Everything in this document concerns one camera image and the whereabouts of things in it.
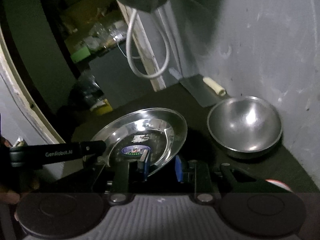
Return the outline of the white bowl red rim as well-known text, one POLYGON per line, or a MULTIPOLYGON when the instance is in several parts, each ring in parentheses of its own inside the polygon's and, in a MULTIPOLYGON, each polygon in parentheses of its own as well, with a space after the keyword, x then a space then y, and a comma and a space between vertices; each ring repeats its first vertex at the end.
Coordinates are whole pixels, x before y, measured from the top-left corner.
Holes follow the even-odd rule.
POLYGON ((293 192, 292 189, 288 185, 286 185, 284 182, 274 180, 274 179, 266 179, 266 181, 273 184, 273 185, 276 185, 277 187, 281 187, 282 189, 285 189, 286 191, 293 192))

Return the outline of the steel plate with blue sticker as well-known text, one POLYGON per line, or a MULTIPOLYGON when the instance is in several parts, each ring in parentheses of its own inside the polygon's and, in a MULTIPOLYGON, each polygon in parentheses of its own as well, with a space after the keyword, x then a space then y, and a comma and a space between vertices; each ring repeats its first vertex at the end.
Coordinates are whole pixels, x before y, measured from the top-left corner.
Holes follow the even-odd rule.
POLYGON ((150 150, 149 177, 175 157, 187 132, 185 118, 172 109, 147 108, 126 114, 92 138, 106 143, 106 151, 97 157, 97 164, 112 167, 117 161, 137 158, 143 150, 150 150))

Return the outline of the green box on shelf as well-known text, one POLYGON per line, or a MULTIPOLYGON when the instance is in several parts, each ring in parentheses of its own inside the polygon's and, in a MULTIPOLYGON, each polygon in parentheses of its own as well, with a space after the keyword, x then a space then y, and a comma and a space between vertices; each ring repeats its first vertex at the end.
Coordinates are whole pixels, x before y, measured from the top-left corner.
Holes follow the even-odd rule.
POLYGON ((82 47, 81 49, 79 49, 78 51, 74 52, 71 55, 71 60, 74 63, 80 62, 83 59, 89 57, 91 55, 89 49, 87 47, 82 47))

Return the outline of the steel bowl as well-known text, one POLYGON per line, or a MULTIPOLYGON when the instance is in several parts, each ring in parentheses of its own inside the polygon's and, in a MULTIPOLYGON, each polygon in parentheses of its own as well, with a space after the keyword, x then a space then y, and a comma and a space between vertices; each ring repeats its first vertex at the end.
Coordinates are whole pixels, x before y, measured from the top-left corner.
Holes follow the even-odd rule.
POLYGON ((217 144, 235 159, 257 158, 276 145, 283 133, 276 108, 255 96, 220 101, 210 110, 207 127, 217 144))

